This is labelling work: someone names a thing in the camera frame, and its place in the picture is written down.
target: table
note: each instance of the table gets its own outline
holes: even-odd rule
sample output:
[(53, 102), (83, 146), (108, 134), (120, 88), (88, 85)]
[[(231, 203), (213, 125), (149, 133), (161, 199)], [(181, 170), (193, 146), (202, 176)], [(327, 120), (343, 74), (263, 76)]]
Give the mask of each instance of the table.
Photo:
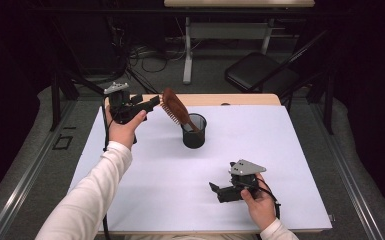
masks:
[[(111, 232), (258, 233), (245, 202), (219, 203), (208, 184), (229, 186), (229, 162), (241, 158), (267, 168), (264, 176), (282, 204), (281, 220), (288, 228), (332, 228), (289, 115), (275, 95), (178, 96), (189, 112), (206, 117), (206, 142), (199, 149), (186, 148), (180, 127), (161, 107), (155, 107), (136, 130), (133, 163), (108, 211)], [(102, 153), (101, 114), (98, 111), (70, 189)]]
[[(308, 8), (314, 0), (164, 0), (166, 7), (199, 8)], [(191, 83), (192, 51), (191, 38), (209, 39), (263, 39), (261, 52), (265, 54), (270, 41), (274, 19), (267, 23), (191, 23), (186, 17), (186, 57), (183, 83)]]

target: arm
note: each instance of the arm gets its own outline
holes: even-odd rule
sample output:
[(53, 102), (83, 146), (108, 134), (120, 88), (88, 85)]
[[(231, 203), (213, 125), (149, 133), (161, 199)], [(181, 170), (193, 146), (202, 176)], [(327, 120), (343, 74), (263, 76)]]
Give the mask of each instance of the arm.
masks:
[(134, 131), (145, 119), (141, 111), (125, 125), (109, 123), (109, 144), (99, 163), (57, 205), (36, 239), (93, 239), (132, 161)]
[[(257, 173), (256, 177), (263, 180), (263, 176)], [(269, 191), (267, 186), (259, 181), (259, 186)], [(249, 215), (254, 223), (261, 229), (262, 240), (297, 240), (298, 238), (289, 229), (282, 225), (275, 216), (273, 199), (264, 192), (254, 199), (248, 190), (242, 190), (242, 198), (248, 205)]]

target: brown hairbrush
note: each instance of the brown hairbrush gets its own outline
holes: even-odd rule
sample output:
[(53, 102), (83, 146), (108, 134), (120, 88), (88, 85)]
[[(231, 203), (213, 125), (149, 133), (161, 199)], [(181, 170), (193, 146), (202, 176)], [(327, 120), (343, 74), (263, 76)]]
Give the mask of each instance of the brown hairbrush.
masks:
[(164, 89), (160, 105), (176, 124), (188, 124), (194, 132), (200, 131), (199, 128), (192, 123), (188, 110), (171, 88)]

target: forearm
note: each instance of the forearm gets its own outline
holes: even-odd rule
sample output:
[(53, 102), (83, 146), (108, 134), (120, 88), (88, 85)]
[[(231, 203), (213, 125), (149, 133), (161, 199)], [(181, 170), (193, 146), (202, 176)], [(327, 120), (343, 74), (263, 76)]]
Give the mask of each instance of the forearm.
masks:
[(37, 239), (93, 239), (131, 161), (128, 148), (110, 142), (99, 163), (52, 211)]
[(298, 240), (295, 234), (283, 226), (277, 218), (260, 233), (260, 236), (262, 240)]

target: white tabletop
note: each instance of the white tabletop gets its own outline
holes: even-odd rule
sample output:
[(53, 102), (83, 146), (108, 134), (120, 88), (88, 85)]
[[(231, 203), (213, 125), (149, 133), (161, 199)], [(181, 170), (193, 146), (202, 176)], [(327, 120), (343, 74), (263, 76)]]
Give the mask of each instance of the white tabletop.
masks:
[(166, 7), (313, 7), (314, 0), (164, 0)]
[[(194, 106), (208, 122), (199, 149), (183, 145), (179, 125), (161, 107), (136, 130), (133, 163), (109, 212), (110, 231), (128, 233), (257, 233), (244, 201), (219, 203), (209, 182), (231, 186), (229, 162), (267, 168), (264, 177), (282, 204), (281, 221), (293, 231), (332, 228), (298, 138), (283, 106)], [(102, 153), (101, 111), (71, 187)]]

